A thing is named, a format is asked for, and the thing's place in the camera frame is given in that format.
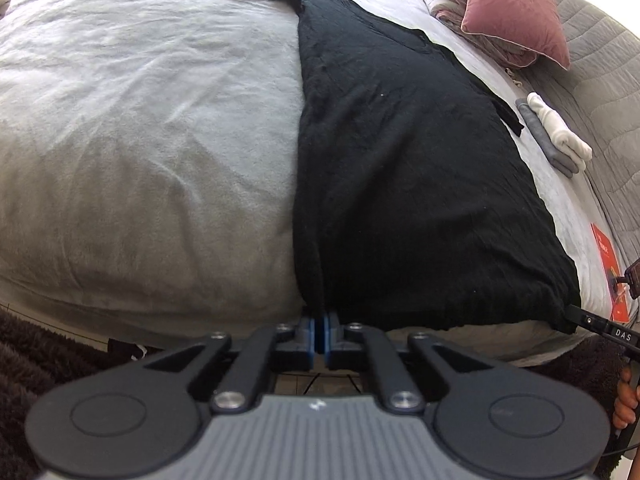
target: white sock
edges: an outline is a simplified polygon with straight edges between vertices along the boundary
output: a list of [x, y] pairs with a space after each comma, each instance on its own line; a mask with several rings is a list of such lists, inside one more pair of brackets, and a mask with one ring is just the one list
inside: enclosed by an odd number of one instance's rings
[[548, 106], [538, 94], [535, 92], [529, 94], [527, 104], [538, 115], [554, 146], [571, 157], [580, 171], [584, 171], [585, 161], [591, 160], [593, 156], [591, 147], [574, 134], [562, 120], [560, 114]]

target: bed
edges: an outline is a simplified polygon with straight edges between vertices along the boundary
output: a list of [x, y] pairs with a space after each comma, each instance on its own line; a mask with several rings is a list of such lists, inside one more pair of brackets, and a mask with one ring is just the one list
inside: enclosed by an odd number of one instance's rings
[[[295, 320], [295, 13], [263, 0], [12, 1], [0, 22], [0, 300], [158, 347]], [[354, 1], [423, 30], [509, 104], [524, 96], [422, 0]], [[590, 182], [553, 170], [526, 131], [513, 142], [582, 307], [609, 317], [591, 223], [616, 237]], [[521, 366], [588, 336], [535, 321], [441, 335]]]

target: stacked bedding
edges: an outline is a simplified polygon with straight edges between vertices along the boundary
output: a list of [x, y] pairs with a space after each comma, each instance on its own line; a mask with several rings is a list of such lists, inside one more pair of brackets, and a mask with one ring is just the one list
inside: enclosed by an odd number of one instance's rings
[[505, 68], [569, 54], [554, 0], [424, 0], [431, 16]]

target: gray sock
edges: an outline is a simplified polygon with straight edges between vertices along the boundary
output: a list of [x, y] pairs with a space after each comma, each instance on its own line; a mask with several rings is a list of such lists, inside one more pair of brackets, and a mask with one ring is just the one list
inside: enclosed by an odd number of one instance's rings
[[516, 101], [516, 107], [531, 132], [531, 135], [536, 139], [540, 149], [545, 154], [546, 160], [548, 160], [556, 170], [561, 171], [567, 178], [571, 178], [574, 176], [574, 173], [578, 173], [578, 166], [575, 165], [575, 162], [572, 161], [569, 156], [559, 151], [551, 142], [549, 134], [546, 132], [545, 127], [540, 122], [536, 113], [529, 108], [527, 100], [518, 99]]

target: red book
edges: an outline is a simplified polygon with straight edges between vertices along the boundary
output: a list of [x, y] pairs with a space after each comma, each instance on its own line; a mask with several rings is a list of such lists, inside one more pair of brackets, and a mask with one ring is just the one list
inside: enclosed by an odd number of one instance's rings
[[611, 296], [611, 320], [616, 323], [628, 323], [629, 312], [626, 309], [626, 294], [624, 285], [613, 282], [612, 278], [620, 276], [620, 268], [616, 260], [616, 253], [613, 252], [611, 240], [595, 224], [591, 224], [593, 235], [598, 244], [602, 267], [609, 282], [609, 293]]

